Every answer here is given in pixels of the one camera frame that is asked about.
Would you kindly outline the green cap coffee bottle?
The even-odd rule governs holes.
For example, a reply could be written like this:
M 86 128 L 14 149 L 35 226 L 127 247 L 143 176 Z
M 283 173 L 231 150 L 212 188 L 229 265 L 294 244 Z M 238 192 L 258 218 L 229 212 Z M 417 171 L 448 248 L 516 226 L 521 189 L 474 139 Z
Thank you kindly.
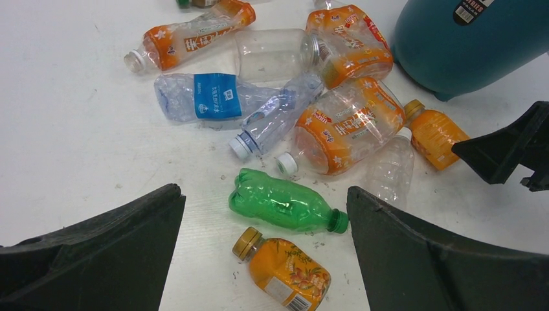
M 181 9 L 210 8 L 219 3 L 219 0 L 176 0 L 176 3 Z

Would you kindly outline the clear bottle white cap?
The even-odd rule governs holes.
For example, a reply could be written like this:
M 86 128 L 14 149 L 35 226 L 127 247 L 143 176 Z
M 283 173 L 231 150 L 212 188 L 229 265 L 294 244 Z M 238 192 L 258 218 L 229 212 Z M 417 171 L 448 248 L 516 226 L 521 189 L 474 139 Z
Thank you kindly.
M 324 83 L 315 73 L 292 78 L 243 120 L 241 133 L 229 141 L 229 146 L 242 161 L 253 154 L 268 153 L 323 91 Z

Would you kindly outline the clear plastic jar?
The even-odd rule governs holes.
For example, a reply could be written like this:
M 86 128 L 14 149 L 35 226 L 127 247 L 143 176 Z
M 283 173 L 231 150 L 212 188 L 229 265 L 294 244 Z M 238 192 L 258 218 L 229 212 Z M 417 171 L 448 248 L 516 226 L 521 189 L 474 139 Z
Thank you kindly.
M 320 59 L 318 37 L 302 29 L 242 30 L 234 42 L 238 76 L 247 82 L 289 80 Z

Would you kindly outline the green plastic bottle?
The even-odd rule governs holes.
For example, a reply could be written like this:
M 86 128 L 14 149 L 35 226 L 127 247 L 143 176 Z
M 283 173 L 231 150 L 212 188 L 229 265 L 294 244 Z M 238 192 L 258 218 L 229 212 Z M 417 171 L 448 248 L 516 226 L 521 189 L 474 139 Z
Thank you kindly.
M 243 168 L 234 186 L 229 208 L 241 216 L 296 232 L 325 230 L 343 234 L 348 229 L 345 212 L 331 208 L 318 192 L 298 183 Z

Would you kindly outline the slim orange label bottle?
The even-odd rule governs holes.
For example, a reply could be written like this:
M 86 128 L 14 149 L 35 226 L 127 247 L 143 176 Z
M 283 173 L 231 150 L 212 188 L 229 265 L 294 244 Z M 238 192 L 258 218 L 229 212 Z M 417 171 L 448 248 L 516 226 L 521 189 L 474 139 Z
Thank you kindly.
M 135 74 L 169 71 L 255 20 L 250 3 L 220 1 L 190 21 L 151 28 L 144 33 L 139 47 L 124 56 L 124 63 Z

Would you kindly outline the crushed orange label bottle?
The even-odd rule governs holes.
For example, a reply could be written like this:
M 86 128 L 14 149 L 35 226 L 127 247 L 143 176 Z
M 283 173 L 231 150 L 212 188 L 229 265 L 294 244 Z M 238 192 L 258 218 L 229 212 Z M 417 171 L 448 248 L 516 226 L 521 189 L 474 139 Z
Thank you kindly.
M 314 1 L 306 32 L 319 43 L 315 69 L 328 89 L 350 78 L 382 80 L 394 59 L 383 35 L 358 6 L 339 1 Z

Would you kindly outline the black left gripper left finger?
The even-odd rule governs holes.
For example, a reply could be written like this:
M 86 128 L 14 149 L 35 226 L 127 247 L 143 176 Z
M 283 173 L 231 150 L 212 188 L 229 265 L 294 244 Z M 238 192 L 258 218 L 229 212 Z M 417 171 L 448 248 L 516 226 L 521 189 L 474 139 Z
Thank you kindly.
M 2 310 L 158 310 L 186 198 L 167 184 L 1 248 Z

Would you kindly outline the large orange label bottle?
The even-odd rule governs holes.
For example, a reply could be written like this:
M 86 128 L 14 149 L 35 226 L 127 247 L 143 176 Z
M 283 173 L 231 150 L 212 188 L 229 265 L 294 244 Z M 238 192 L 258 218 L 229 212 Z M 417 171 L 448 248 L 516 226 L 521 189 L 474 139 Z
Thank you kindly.
M 338 176 L 383 147 L 405 121 L 403 106 L 384 83 L 352 78 L 304 110 L 290 151 L 277 156 L 276 164 L 285 176 L 301 171 Z

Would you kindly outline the orange juice bottle near bin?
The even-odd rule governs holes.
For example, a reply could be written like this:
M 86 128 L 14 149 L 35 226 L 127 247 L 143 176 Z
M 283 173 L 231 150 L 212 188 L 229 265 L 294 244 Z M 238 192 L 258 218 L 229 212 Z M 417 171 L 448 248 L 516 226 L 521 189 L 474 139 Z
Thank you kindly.
M 446 114 L 427 109 L 420 101 L 412 100 L 404 106 L 412 145 L 439 171 L 459 160 L 452 152 L 454 144 L 470 137 Z

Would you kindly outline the blue label crushed bottle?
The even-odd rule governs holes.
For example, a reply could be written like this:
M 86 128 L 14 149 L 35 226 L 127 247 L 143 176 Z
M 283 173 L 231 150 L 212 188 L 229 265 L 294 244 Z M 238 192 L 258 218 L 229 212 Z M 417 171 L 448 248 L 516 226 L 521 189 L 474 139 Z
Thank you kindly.
M 296 95 L 226 73 L 160 75 L 154 90 L 165 117 L 180 123 L 246 118 L 270 100 L 278 107 Z

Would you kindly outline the teal plastic bin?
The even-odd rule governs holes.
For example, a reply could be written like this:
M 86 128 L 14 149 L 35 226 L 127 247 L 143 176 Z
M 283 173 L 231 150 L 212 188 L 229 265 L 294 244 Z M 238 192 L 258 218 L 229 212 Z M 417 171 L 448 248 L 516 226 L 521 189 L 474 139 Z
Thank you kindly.
M 445 102 L 548 52 L 548 2 L 407 1 L 390 48 L 413 81 Z

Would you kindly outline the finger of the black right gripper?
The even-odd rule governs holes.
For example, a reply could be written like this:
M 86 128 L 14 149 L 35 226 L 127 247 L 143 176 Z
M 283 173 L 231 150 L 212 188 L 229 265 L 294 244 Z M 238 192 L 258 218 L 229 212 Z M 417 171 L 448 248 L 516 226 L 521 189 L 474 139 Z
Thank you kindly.
M 451 151 L 490 185 L 504 184 L 518 165 L 532 192 L 548 190 L 548 102 L 537 101 L 516 121 L 493 133 L 455 143 Z

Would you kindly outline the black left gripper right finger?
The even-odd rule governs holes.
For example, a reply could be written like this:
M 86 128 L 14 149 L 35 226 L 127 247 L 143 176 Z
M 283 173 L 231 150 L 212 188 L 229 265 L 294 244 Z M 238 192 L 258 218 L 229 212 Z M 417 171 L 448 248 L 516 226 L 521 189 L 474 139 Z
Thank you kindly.
M 458 235 L 360 187 L 347 193 L 371 310 L 547 310 L 548 256 Z

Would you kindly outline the clear Pocari Sweat bottle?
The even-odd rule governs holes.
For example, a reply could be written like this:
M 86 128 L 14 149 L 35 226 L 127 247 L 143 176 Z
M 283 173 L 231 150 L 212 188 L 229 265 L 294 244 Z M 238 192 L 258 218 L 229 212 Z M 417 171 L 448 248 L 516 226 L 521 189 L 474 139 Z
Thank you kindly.
M 392 206 L 405 210 L 414 169 L 412 132 L 403 127 L 368 162 L 364 189 Z

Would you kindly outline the small orange juice bottle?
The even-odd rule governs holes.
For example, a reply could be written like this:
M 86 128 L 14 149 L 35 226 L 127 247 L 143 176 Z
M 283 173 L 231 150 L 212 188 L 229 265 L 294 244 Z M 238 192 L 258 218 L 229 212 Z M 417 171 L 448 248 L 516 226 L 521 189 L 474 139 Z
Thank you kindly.
M 246 263 L 255 285 L 288 310 L 316 310 L 331 285 L 329 271 L 298 246 L 264 238 L 254 227 L 241 234 L 232 252 Z

